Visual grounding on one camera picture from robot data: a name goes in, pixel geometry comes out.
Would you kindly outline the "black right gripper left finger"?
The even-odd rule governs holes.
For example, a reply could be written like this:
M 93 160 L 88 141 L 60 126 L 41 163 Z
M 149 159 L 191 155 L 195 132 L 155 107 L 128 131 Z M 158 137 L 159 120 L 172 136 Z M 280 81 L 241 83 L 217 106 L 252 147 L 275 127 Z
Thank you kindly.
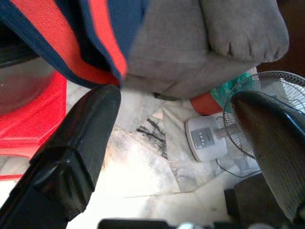
M 1 207 L 1 228 L 64 229 L 86 210 L 120 103 L 117 86 L 100 85 L 72 107 Z

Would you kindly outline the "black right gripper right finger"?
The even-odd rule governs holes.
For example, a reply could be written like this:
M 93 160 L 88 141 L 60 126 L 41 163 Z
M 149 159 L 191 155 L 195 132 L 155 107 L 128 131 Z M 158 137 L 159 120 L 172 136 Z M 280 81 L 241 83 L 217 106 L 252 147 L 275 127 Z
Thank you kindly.
M 232 109 L 279 207 L 293 223 L 304 223 L 305 114 L 256 91 L 235 93 Z

